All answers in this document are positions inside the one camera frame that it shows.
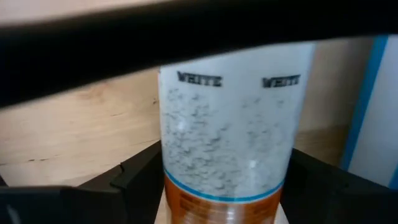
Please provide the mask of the black bar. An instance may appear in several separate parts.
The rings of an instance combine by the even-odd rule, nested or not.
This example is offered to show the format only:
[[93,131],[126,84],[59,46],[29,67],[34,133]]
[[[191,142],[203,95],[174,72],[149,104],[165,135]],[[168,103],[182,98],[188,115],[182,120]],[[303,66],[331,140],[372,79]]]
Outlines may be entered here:
[[260,45],[398,34],[398,0],[172,0],[0,26],[0,108]]

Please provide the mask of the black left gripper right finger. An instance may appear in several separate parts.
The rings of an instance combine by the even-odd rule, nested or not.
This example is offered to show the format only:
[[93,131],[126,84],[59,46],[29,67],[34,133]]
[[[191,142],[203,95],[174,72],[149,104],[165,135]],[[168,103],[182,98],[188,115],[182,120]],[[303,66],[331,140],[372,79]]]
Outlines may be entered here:
[[290,224],[398,224],[398,190],[296,149],[280,203]]

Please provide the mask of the white sealant cartridge orange label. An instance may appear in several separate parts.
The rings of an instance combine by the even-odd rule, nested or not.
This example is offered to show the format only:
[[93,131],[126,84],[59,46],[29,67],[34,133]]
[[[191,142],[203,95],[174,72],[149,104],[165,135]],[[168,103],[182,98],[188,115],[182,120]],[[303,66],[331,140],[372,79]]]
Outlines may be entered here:
[[274,224],[314,42],[161,66],[167,224]]

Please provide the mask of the white blue-edged object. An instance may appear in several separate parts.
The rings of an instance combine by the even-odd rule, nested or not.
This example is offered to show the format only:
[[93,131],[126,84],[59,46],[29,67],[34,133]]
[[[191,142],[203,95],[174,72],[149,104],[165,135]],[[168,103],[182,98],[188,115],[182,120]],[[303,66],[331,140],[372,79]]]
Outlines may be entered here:
[[340,167],[398,190],[398,35],[374,39]]

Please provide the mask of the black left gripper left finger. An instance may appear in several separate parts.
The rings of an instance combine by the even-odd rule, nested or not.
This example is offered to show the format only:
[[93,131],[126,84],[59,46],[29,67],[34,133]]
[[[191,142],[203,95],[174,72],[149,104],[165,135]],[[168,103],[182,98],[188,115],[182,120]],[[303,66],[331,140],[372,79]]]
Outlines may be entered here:
[[0,224],[154,224],[163,188],[160,142],[77,187],[9,187],[0,176]]

